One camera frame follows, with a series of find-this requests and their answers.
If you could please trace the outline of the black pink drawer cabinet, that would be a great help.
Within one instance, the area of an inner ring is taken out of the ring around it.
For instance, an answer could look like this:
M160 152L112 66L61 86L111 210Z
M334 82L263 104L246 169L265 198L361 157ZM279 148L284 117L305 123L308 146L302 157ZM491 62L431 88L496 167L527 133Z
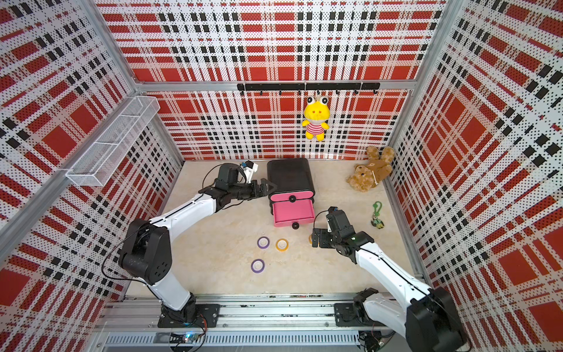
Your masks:
M274 227L292 227L312 224L315 219L315 187L309 161L306 158L288 158L269 161L268 180L277 189L268 196Z

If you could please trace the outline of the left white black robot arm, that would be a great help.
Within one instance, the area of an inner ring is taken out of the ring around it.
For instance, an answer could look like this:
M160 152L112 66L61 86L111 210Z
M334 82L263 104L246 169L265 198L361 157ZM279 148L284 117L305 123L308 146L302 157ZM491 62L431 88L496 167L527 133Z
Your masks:
M224 163L218 176L198 195L177 208L150 220L130 223L118 264L134 281L148 287L161 302L160 325L197 322L196 297L172 273L172 243L198 221L223 210L232 200L247 201L271 195L277 185L253 179L258 165Z

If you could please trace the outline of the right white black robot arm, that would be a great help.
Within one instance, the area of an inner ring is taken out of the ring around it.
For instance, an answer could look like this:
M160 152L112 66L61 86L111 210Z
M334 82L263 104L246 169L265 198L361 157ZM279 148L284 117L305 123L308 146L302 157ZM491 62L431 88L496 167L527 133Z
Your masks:
M458 351L471 346L453 297L432 289L396 264L365 232L357 232L344 211L324 212L327 227L312 230L312 245L335 249L341 256L374 276L390 293L374 288L357 293L347 313L337 323L380 323L406 339L412 351Z

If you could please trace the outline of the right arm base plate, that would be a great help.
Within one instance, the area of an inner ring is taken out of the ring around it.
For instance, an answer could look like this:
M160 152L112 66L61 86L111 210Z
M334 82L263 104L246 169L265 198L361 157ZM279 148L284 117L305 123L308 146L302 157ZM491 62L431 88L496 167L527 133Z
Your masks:
M335 304L334 318L338 327L367 326L370 323L370 319L350 303Z

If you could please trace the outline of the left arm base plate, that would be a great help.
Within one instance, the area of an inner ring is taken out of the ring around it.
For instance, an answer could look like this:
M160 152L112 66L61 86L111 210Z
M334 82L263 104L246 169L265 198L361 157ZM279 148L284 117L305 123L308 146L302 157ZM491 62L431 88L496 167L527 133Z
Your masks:
M221 306L219 304L188 304L176 311L161 306L158 328L208 327L215 328Z

